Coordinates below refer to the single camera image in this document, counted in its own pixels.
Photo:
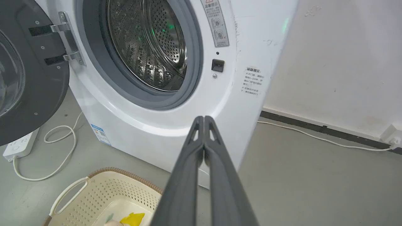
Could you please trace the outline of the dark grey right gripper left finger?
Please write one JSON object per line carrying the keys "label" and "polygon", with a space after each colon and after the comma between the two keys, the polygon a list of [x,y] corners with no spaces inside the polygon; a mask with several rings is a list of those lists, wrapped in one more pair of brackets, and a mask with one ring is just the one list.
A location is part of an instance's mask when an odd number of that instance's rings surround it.
{"label": "dark grey right gripper left finger", "polygon": [[195,226],[198,169],[203,161],[204,117],[194,119],[163,191],[151,226]]}

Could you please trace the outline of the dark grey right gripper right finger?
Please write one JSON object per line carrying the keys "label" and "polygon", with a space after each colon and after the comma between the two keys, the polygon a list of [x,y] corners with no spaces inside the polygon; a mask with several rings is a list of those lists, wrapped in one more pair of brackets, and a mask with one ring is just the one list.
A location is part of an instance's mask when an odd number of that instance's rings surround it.
{"label": "dark grey right gripper right finger", "polygon": [[204,118],[204,150],[204,160],[210,168],[212,225],[257,226],[258,220],[211,116]]}

